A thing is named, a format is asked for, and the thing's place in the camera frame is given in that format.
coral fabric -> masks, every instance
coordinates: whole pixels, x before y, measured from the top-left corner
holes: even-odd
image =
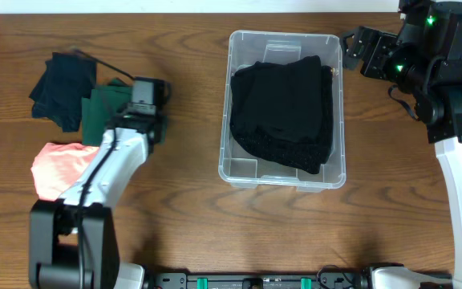
[[[42,200],[56,200],[81,177],[98,149],[78,143],[47,143],[31,167],[38,197]]]

wooden table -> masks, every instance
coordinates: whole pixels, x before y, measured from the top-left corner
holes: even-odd
[[[0,15],[0,288],[29,287],[30,167],[48,141],[80,140],[30,117],[52,51],[76,45],[175,92],[165,144],[115,211],[124,261],[192,272],[313,271],[392,261],[452,271],[448,197],[425,127],[389,84],[344,72],[347,181],[341,189],[235,189],[217,173],[229,36],[235,30],[396,32],[397,14]],[[99,69],[99,80],[114,76]]]

folded black cloth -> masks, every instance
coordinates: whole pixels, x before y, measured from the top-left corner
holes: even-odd
[[[63,132],[77,132],[81,121],[81,98],[90,98],[96,80],[96,63],[76,55],[53,53],[46,72],[30,94],[35,102],[33,118],[47,117]]]
[[[333,141],[332,72],[318,56],[255,63],[231,79],[230,129],[248,153],[319,173]]]

clear plastic bin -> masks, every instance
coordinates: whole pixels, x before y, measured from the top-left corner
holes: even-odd
[[[320,56],[322,65],[334,68],[333,148],[328,162],[321,166],[320,173],[316,175],[251,156],[233,139],[229,130],[233,106],[230,83],[236,71],[257,61],[287,64],[312,55]],[[320,192],[337,189],[345,183],[342,48],[339,37],[259,31],[235,31],[231,34],[218,173],[235,187],[251,189],[261,184],[295,185],[299,191]]]

dark green cloth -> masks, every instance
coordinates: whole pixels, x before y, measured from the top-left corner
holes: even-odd
[[[103,133],[111,116],[132,99],[132,88],[119,79],[110,85],[98,85],[92,89],[91,98],[82,98],[83,145],[100,146]]]

